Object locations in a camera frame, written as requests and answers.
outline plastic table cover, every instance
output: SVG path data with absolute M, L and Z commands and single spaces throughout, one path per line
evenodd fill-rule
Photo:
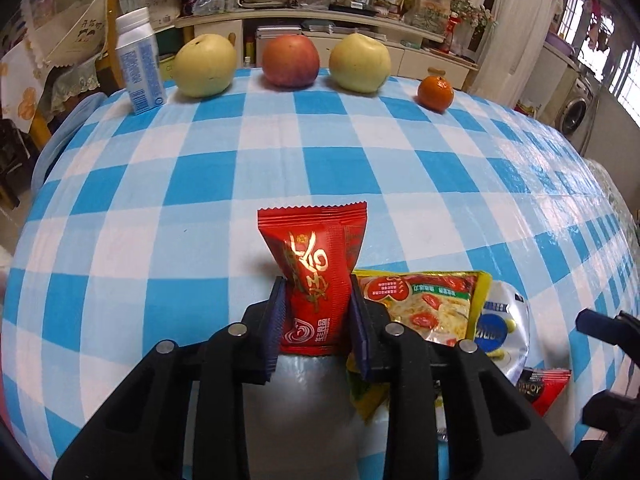
M 638 313 L 620 222 L 555 130 L 462 92 L 435 114 L 417 85 L 392 77 L 355 95 L 322 70 L 279 91 L 240 70 L 215 98 L 169 84 L 144 114 L 124 92 L 94 112 L 34 202 L 2 324 L 12 429 L 47 475 L 158 340 L 204 340 L 268 297 L 278 269 L 256 211 L 270 206 L 366 200 L 359 267 L 511 283 L 530 302 L 528 365 L 574 371 L 547 420 L 568 449 L 581 439 L 580 409 L 622 354 L 577 333 L 575 316 Z M 381 477 L 385 414 L 357 419 L 341 358 L 282 357 L 245 402 L 253 478 Z

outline wooden drawer handle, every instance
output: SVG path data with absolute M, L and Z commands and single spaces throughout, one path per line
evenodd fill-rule
M 445 76 L 447 74 L 446 70 L 438 70 L 433 66 L 428 67 L 427 72 L 429 72 L 430 74 L 441 75 L 441 76 Z

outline blue circle logo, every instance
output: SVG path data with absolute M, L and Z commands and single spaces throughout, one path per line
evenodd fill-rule
M 476 344 L 488 354 L 502 346 L 507 339 L 507 324 L 496 314 L 482 314 L 476 327 Z

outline white curtain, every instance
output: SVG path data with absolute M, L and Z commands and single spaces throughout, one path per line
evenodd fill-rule
M 513 107 L 562 0 L 497 0 L 496 25 L 470 93 Z

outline red snack package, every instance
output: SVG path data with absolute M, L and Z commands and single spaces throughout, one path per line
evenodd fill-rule
M 366 202 L 258 211 L 258 229 L 287 279 L 290 310 L 283 352 L 319 356 L 349 351 L 350 274 L 366 224 Z
M 533 404 L 540 416 L 546 413 L 569 382 L 571 370 L 524 368 L 518 379 L 518 390 Z

